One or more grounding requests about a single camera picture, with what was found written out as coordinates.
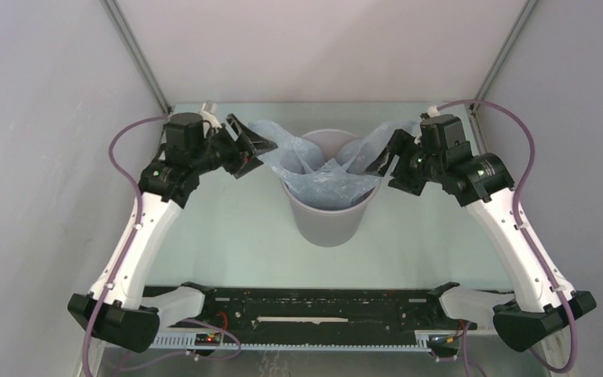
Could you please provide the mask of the blue translucent trash bag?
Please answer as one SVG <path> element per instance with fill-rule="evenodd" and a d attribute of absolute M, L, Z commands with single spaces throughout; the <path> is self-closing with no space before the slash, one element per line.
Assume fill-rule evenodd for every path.
<path fill-rule="evenodd" d="M 349 141 L 335 156 L 326 157 L 318 141 L 296 137 L 278 123 L 258 120 L 248 125 L 256 134 L 277 144 L 277 149 L 258 158 L 287 186 L 295 199 L 320 210 L 344 210 L 381 183 L 366 173 L 396 130 L 413 137 L 421 134 L 413 121 L 382 123 L 364 138 Z"/>

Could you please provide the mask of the grey plastic trash bin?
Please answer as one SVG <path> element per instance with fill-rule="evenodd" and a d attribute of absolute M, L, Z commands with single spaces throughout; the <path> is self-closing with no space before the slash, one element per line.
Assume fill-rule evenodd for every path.
<path fill-rule="evenodd" d="M 343 146 L 358 138 L 344 130 L 314 130 L 302 136 L 319 145 L 326 157 L 335 157 Z M 289 199 L 294 222 L 299 233 L 319 247 L 337 247 L 348 242 L 357 233 L 368 204 L 375 198 L 380 185 L 360 197 L 359 203 L 343 210 L 321 210 L 305 205 L 293 196 L 285 183 L 281 184 Z"/>

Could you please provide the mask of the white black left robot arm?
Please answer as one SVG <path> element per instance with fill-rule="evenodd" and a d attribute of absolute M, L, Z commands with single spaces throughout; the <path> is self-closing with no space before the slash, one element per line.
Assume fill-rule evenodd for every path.
<path fill-rule="evenodd" d="M 84 294 L 74 294 L 68 311 L 86 331 L 126 350 L 142 353 L 160 330 L 189 319 L 198 327 L 215 321 L 216 305 L 198 285 L 182 284 L 153 297 L 145 281 L 162 242 L 184 210 L 202 175 L 222 169 L 234 178 L 260 167 L 259 156 L 276 149 L 233 114 L 221 122 L 215 104 L 198 112 L 161 117 L 164 141 L 139 179 L 132 213 L 108 264 Z"/>

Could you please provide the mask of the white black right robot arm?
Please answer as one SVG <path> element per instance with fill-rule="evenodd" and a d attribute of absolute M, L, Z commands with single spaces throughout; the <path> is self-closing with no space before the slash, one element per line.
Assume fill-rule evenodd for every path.
<path fill-rule="evenodd" d="M 389 178 L 389 186 L 420 196 L 429 183 L 455 197 L 486 232 L 513 292 L 509 295 L 445 284 L 425 307 L 426 320 L 446 328 L 467 320 L 494 328 L 512 350 L 524 352 L 550 335 L 568 330 L 577 343 L 577 320 L 594 310 L 588 291 L 578 291 L 540 243 L 519 202 L 514 180 L 492 153 L 476 155 L 461 120 L 430 110 L 417 137 L 396 130 L 368 174 Z"/>

